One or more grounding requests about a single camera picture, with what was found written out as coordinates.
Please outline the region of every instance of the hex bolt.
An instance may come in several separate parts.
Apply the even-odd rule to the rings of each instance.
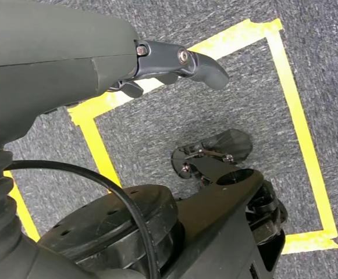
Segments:
[[[190,171],[190,166],[188,164],[187,164],[187,163],[184,163],[184,164],[183,164],[183,167],[181,168],[181,171],[184,172],[184,173],[187,173],[187,172]]]
[[[145,45],[138,45],[136,48],[136,52],[138,56],[144,56],[148,53],[148,49]]]
[[[181,64],[187,64],[188,62],[188,51],[187,49],[181,48],[178,52],[178,58]]]

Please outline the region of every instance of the small black object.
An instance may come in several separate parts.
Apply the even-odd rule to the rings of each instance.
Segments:
[[[184,240],[178,207],[169,189],[141,185],[124,189],[144,216],[164,267]],[[85,270],[129,268],[148,276],[147,253],[138,228],[115,195],[106,195],[76,210],[42,236],[39,244]]]
[[[190,166],[193,159],[203,156],[211,156],[221,162],[230,164],[240,163],[249,156],[252,150],[250,137],[243,131],[230,129],[213,137],[182,146],[175,149],[172,155],[172,164],[174,170],[180,177],[188,179],[193,175],[203,178],[196,169],[193,171],[183,171],[184,165]]]

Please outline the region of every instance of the gray carpet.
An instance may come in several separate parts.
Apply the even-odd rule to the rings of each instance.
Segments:
[[[338,229],[338,1],[50,2],[122,17],[135,25],[142,38],[187,47],[244,19],[281,19],[284,30],[280,33]],[[287,207],[287,233],[321,229],[267,42],[257,42],[219,62],[231,77],[223,91],[180,80],[98,117],[97,125],[122,185],[156,183],[169,187],[175,196],[193,194],[193,184],[172,171],[171,152],[239,128],[252,136],[254,150],[246,164],[271,180]],[[14,151],[16,159],[60,160],[96,170],[79,129],[64,109],[39,117],[27,136],[8,149]],[[88,181],[68,174],[16,171],[14,175],[41,234],[104,194]],[[338,278],[338,249],[282,256],[276,278]]]

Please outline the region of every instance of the gray robot arm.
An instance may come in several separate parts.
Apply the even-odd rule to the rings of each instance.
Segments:
[[[139,78],[171,83],[175,80],[172,75],[190,77],[213,88],[228,81],[212,59],[178,45],[159,44],[139,41],[130,24],[121,19],[0,0],[0,278],[97,276],[22,234],[16,203],[7,196],[13,181],[3,177],[2,171],[11,163],[12,154],[4,151],[4,145],[24,136],[38,115],[106,90],[138,96],[141,88],[134,80]],[[144,51],[137,53],[138,47]],[[172,59],[155,59],[159,49]]]

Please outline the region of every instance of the yellow tape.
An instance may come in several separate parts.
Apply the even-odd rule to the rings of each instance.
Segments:
[[[83,120],[79,127],[85,136],[85,140],[88,145],[99,172],[120,187],[119,179],[118,179],[116,170],[110,161],[94,119]]]
[[[12,174],[10,171],[5,171],[3,175],[6,177],[12,177]],[[14,188],[9,194],[11,198],[14,199],[17,204],[17,215],[20,217],[21,223],[23,223],[23,227],[27,232],[27,235],[32,238],[34,241],[38,241],[39,239],[39,234],[34,225],[32,217],[29,213],[28,209],[24,202],[23,197],[20,194],[17,184],[14,180]]]
[[[292,115],[294,128],[311,183],[312,191],[317,202],[323,228],[324,231],[329,233],[330,238],[338,237],[333,214],[330,208],[328,194],[325,188],[315,148],[283,41],[279,33],[269,34],[267,36],[267,41],[271,50],[283,91]]]
[[[302,234],[286,235],[283,254],[338,248],[338,244],[332,241],[331,237],[332,233],[326,231],[311,231],[304,232]]]

